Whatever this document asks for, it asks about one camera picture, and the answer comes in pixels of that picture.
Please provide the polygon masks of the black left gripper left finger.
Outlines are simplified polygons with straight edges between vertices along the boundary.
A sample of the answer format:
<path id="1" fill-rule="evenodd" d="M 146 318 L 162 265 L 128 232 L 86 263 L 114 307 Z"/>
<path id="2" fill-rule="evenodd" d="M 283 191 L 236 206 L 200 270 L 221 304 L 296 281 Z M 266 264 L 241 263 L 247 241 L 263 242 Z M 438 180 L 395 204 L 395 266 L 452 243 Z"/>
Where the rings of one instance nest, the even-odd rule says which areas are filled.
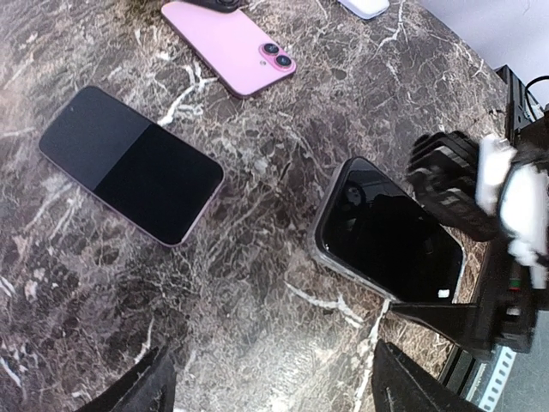
<path id="1" fill-rule="evenodd" d="M 169 348 L 155 347 L 77 411 L 173 411 L 176 377 Z"/>

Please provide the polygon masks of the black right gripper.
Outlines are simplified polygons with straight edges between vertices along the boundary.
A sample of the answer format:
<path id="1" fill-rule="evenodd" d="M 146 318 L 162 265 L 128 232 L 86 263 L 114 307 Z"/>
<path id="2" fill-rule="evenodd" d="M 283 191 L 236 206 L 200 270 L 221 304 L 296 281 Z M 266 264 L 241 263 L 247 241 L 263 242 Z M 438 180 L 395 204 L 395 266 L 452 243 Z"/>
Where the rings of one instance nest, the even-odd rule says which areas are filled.
<path id="1" fill-rule="evenodd" d="M 488 257 L 480 272 L 477 303 L 478 307 L 474 304 L 393 302 L 389 309 L 462 348 L 470 346 L 477 313 L 480 331 L 473 339 L 471 355 L 480 361 L 489 361 L 497 346 L 517 353 L 530 352 L 537 323 L 537 302 L 529 267 L 521 266 L 511 257 Z"/>

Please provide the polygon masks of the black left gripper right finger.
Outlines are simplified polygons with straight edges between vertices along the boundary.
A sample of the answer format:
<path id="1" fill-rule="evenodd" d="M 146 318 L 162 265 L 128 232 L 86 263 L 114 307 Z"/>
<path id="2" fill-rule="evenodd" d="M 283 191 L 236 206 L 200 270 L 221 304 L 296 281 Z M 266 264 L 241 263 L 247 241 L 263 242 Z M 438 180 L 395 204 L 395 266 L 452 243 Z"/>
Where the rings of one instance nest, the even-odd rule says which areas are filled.
<path id="1" fill-rule="evenodd" d="M 377 412 L 480 412 L 440 384 L 392 342 L 377 342 L 371 389 Z"/>

